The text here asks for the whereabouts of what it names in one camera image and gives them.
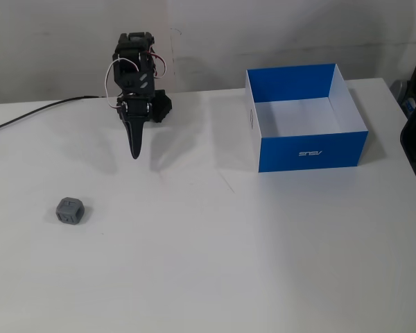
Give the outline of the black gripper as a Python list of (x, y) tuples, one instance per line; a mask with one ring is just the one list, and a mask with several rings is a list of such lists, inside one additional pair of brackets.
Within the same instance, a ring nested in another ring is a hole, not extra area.
[(116, 110), (125, 126), (131, 156), (136, 160), (141, 152), (144, 124), (150, 121), (153, 99), (150, 96), (121, 94), (116, 100)]

